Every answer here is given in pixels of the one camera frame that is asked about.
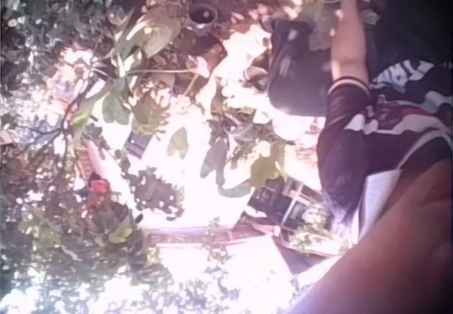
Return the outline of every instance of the leaf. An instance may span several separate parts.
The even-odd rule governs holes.
[[[98,149],[98,154],[99,154],[99,158],[102,160],[102,161],[105,161],[105,154],[104,154],[104,150],[99,148]]]
[[[105,246],[104,240],[102,239],[101,236],[96,236],[96,237],[94,238],[94,242],[95,242],[96,245],[98,245],[99,247],[104,247],[104,246]]]
[[[270,147],[270,155],[275,159],[275,167],[286,181],[288,174],[285,172],[285,145],[284,141],[274,142]]]
[[[142,17],[143,21],[150,21],[152,26],[150,33],[145,33],[142,45],[146,58],[151,58],[160,52],[168,43],[172,42],[181,31],[181,22],[177,18],[168,16],[164,8],[153,8]]]
[[[111,243],[124,243],[124,242],[126,242],[125,238],[119,238],[117,236],[111,236],[111,235],[108,236],[108,240]]]
[[[167,110],[170,105],[162,106],[151,96],[146,95],[132,107],[134,118],[132,119],[132,131],[136,134],[153,136],[164,133],[162,129],[168,124],[170,114]]]
[[[136,66],[139,66],[142,63],[142,59],[143,59],[142,50],[139,48],[128,58],[126,58],[123,66],[123,69],[125,70],[124,75],[126,75],[126,72],[132,70]]]
[[[251,166],[251,176],[248,179],[251,187],[261,188],[266,180],[274,180],[280,176],[275,165],[275,158],[260,156]]]
[[[30,222],[21,221],[17,227],[17,230],[20,231],[21,233],[26,233],[29,228],[30,228]]]
[[[225,140],[219,138],[207,151],[205,160],[201,166],[200,177],[207,177],[212,171],[223,171],[227,164],[228,146]]]
[[[151,79],[154,83],[162,82],[166,88],[172,89],[175,85],[176,75],[172,72],[154,72]]]
[[[122,237],[122,238],[127,238],[128,236],[130,236],[130,234],[132,234],[132,229],[131,229],[131,228],[126,228],[126,229],[122,232],[121,237]]]
[[[110,233],[110,236],[118,236],[121,238],[126,238],[132,233],[132,229],[130,229],[130,232],[128,231],[130,229],[130,218],[129,216],[126,216],[124,220],[120,223],[118,228],[116,228],[112,233]]]
[[[88,123],[88,119],[90,118],[91,113],[93,112],[93,107],[95,103],[102,97],[104,97],[107,93],[111,92],[112,89],[113,89],[112,81],[108,81],[105,83],[101,91],[99,91],[97,94],[81,101],[79,108],[72,116],[72,128],[74,132],[73,141],[79,140],[82,132],[85,129],[86,124]]]
[[[243,114],[247,114],[247,115],[252,115],[253,112],[255,111],[255,109],[253,109],[252,107],[242,107],[239,112],[242,112]]]
[[[110,93],[104,98],[102,115],[106,123],[117,122],[122,125],[129,124],[130,111],[121,105],[120,99],[114,93]]]
[[[115,150],[115,158],[117,160],[120,160],[122,158],[122,153],[121,153],[121,150],[120,149],[116,149]]]
[[[237,185],[230,189],[224,189],[223,187],[219,186],[218,190],[221,196],[237,198],[250,194],[252,189],[247,183],[241,183],[240,185]]]
[[[181,127],[171,136],[167,147],[167,155],[173,156],[175,153],[179,153],[179,157],[184,159],[188,150],[187,130],[185,127]]]

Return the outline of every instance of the window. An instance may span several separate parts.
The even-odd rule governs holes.
[[[141,159],[151,138],[152,135],[147,136],[131,132],[125,143],[125,148],[129,154]]]
[[[318,193],[316,190],[307,187],[306,185],[302,187],[300,194],[301,196],[308,197],[309,199],[313,199],[317,202],[322,202],[321,194]]]
[[[291,183],[291,190],[294,190],[295,192],[297,192],[297,190],[299,190],[299,182],[297,182],[297,181],[292,181],[292,183]]]

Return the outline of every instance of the green leaf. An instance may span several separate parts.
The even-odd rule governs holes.
[[[126,238],[132,233],[132,229],[130,228],[130,218],[129,216],[126,216],[124,220],[120,223],[118,228],[116,228],[110,236],[117,236],[121,238]]]
[[[224,139],[219,138],[207,151],[201,166],[200,177],[207,177],[212,171],[223,171],[227,164],[228,146]]]
[[[79,104],[79,108],[72,116],[72,128],[74,132],[74,140],[78,141],[82,132],[85,129],[86,124],[93,112],[93,107],[95,103],[104,97],[107,93],[111,92],[113,89],[112,81],[108,81],[105,83],[104,87],[99,91],[97,94],[91,96],[90,98],[86,98],[82,100]]]
[[[179,157],[184,159],[188,150],[187,130],[185,127],[181,127],[171,136],[167,147],[167,155],[173,156],[175,153],[179,153]]]
[[[110,93],[104,98],[102,115],[106,123],[129,124],[130,111],[121,105],[120,99],[114,93]]]
[[[126,242],[126,239],[125,239],[125,238],[120,238],[120,237],[111,236],[111,235],[108,236],[108,240],[109,240],[111,243],[124,243],[124,242]]]
[[[124,62],[124,70],[125,75],[128,71],[132,70],[133,68],[139,66],[142,63],[143,55],[142,50],[139,48],[133,54],[131,54],[128,58],[126,58]]]
[[[251,176],[248,183],[251,187],[261,188],[266,180],[273,180],[280,176],[275,164],[275,158],[260,156],[251,166]]]
[[[286,180],[288,174],[285,172],[285,145],[284,141],[276,141],[270,147],[270,155],[275,159],[275,167],[281,176]]]
[[[224,189],[223,187],[219,187],[219,194],[221,196],[230,197],[230,198],[237,198],[237,197],[244,197],[251,193],[251,187],[247,183],[241,183],[235,187],[230,189]]]

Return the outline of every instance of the black and white shirt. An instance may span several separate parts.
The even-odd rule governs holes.
[[[369,87],[340,78],[327,99],[317,146],[319,175],[329,206],[347,229],[370,176],[396,170],[421,174],[452,157],[451,62],[406,60],[384,70]]]

